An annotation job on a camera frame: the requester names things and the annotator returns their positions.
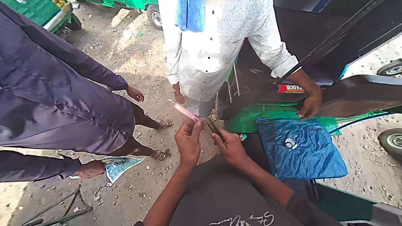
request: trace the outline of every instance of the rickshaw wheel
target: rickshaw wheel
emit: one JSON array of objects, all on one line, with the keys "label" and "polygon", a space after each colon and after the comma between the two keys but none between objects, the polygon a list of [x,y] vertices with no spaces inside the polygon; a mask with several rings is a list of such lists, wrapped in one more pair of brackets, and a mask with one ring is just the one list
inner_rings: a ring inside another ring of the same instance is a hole
[{"label": "rickshaw wheel", "polygon": [[78,17],[74,13],[72,13],[71,14],[71,23],[68,23],[66,25],[66,27],[70,28],[73,31],[80,30],[82,28],[81,21],[80,21],[80,19],[78,19]]},{"label": "rickshaw wheel", "polygon": [[402,74],[402,59],[393,60],[391,63],[382,66],[378,69],[377,74],[381,76]]},{"label": "rickshaw wheel", "polygon": [[394,159],[402,160],[402,129],[389,129],[378,136],[385,151]]},{"label": "rickshaw wheel", "polygon": [[162,20],[159,13],[158,5],[150,5],[147,8],[147,16],[149,22],[158,30],[162,30]]}]

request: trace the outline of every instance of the pink glass tube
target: pink glass tube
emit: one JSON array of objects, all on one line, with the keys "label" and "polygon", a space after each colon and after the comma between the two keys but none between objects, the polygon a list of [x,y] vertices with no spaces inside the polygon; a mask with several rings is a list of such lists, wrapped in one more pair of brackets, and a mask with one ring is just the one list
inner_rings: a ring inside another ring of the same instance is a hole
[{"label": "pink glass tube", "polygon": [[172,101],[171,99],[167,99],[167,101],[171,101],[173,104],[173,107],[176,108],[179,112],[183,113],[185,116],[189,117],[190,119],[194,120],[194,121],[200,121],[196,115],[194,115],[193,113],[191,113],[189,110],[187,110],[185,107],[176,104],[174,101]]}]

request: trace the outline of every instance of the blue tarp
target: blue tarp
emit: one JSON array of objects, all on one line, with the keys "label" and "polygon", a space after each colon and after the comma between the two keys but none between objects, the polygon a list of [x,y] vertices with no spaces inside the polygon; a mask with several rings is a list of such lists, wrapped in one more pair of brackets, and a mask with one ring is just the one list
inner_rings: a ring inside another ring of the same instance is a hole
[{"label": "blue tarp", "polygon": [[[257,119],[271,173],[280,180],[324,179],[348,175],[347,167],[329,132],[315,120]],[[297,147],[285,146],[292,139]]]}]

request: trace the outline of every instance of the sandal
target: sandal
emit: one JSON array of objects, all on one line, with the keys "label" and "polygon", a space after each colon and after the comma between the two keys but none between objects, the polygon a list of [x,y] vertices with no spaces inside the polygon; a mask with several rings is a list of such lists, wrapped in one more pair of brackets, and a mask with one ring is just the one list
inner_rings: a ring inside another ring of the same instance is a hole
[{"label": "sandal", "polygon": [[166,149],[165,152],[161,152],[159,150],[155,150],[154,153],[151,155],[154,159],[158,159],[159,161],[163,161],[166,157],[170,157],[170,149]]},{"label": "sandal", "polygon": [[164,129],[164,128],[167,128],[167,127],[173,125],[173,122],[170,119],[160,120],[158,123],[160,125],[159,129]]}]

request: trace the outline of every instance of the dirt ground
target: dirt ground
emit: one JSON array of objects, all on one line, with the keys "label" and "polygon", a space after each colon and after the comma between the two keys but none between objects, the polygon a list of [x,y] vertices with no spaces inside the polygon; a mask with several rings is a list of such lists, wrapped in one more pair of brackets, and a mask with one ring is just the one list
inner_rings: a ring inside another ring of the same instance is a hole
[{"label": "dirt ground", "polygon": [[[146,99],[139,105],[150,117],[173,120],[174,125],[165,130],[136,126],[134,132],[139,142],[151,148],[169,148],[172,157],[165,161],[145,158],[142,163],[126,171],[111,187],[106,186],[108,180],[105,175],[85,181],[65,179],[3,183],[0,189],[6,195],[3,194],[5,198],[2,197],[0,201],[0,225],[21,225],[30,216],[57,202],[81,184],[82,196],[94,210],[67,222],[67,225],[131,226],[137,220],[144,219],[179,164],[180,155],[174,134],[185,118],[166,101],[173,99],[174,95],[171,85],[163,77],[166,72],[162,50],[163,32],[155,30],[148,23],[146,13],[138,14],[133,10],[107,8],[85,2],[80,3],[74,13],[81,19],[83,29],[71,31],[64,38],[140,89]],[[129,98],[125,91],[117,93]],[[387,116],[343,129],[343,135],[334,137],[334,143],[348,166],[349,175],[322,182],[402,207],[401,165],[386,154],[376,139],[386,129],[402,127],[401,121],[401,115]],[[201,134],[200,163],[219,153],[209,135],[208,129]],[[67,151],[57,153],[79,156],[83,162],[102,157]],[[45,219],[64,215],[69,203],[67,200],[49,211]],[[83,208],[78,201],[72,209],[77,206]]]}]

